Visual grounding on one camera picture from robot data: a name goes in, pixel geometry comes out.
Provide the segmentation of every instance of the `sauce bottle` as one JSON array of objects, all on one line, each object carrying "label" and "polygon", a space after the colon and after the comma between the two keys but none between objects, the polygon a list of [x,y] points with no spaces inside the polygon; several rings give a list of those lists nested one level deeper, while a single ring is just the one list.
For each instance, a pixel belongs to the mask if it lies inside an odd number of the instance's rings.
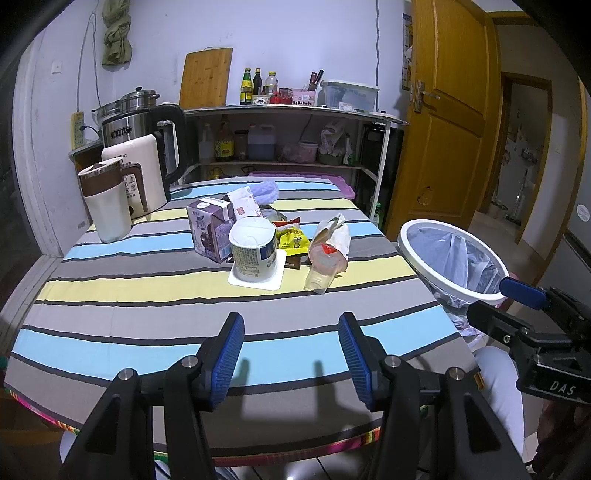
[{"label": "sauce bottle", "polygon": [[277,91],[277,78],[275,72],[269,72],[269,76],[265,80],[265,94],[273,95]]},{"label": "sauce bottle", "polygon": [[250,69],[244,69],[244,77],[242,77],[242,85],[240,86],[240,105],[252,105],[252,80]]},{"label": "sauce bottle", "polygon": [[230,161],[234,157],[234,133],[230,129],[227,115],[222,115],[222,123],[216,134],[216,161]]},{"label": "sauce bottle", "polygon": [[262,88],[261,69],[255,69],[255,77],[252,79],[252,94],[253,95],[262,94],[261,88]]}]

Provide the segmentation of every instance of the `white trash bin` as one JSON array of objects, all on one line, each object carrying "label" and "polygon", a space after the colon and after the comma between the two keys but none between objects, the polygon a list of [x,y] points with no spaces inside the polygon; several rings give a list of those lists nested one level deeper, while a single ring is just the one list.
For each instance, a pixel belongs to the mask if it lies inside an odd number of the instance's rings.
[{"label": "white trash bin", "polygon": [[505,300],[499,282],[509,276],[493,250],[461,228],[436,220],[411,220],[398,234],[398,248],[431,288],[462,336],[482,333],[468,324],[466,311],[477,300],[497,306]]}]

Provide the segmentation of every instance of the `white plate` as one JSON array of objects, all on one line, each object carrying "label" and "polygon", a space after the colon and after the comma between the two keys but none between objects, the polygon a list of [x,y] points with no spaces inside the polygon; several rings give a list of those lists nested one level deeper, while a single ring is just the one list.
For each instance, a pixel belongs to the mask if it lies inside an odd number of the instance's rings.
[{"label": "white plate", "polygon": [[287,258],[287,252],[278,248],[276,250],[276,262],[275,262],[275,273],[270,276],[267,280],[261,282],[250,282],[240,280],[235,274],[236,263],[232,266],[232,271],[228,277],[228,283],[230,285],[236,285],[238,287],[256,288],[258,290],[279,290],[281,288],[281,280],[283,279],[283,271],[285,270],[285,259]]}]

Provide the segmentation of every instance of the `stainless steel pot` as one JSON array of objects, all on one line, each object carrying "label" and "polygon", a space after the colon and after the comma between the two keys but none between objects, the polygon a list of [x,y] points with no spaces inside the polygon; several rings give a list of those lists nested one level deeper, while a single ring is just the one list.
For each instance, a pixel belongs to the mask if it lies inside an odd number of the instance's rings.
[{"label": "stainless steel pot", "polygon": [[93,112],[96,112],[97,123],[99,125],[102,125],[109,118],[115,115],[119,115],[121,113],[121,100],[116,100],[114,102],[107,103],[106,105],[103,105],[97,108],[96,110],[93,110]]},{"label": "stainless steel pot", "polygon": [[155,90],[142,90],[142,87],[136,87],[134,92],[121,97],[121,113],[130,113],[155,106],[159,97],[160,95]]}]

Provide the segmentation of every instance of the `wooden cutting board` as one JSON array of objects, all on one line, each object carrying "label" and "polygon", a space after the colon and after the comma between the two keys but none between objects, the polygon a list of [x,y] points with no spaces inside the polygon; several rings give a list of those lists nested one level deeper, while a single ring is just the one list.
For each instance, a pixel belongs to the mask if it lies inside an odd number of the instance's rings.
[{"label": "wooden cutting board", "polygon": [[187,53],[179,105],[185,109],[226,105],[231,60],[231,48]]}]

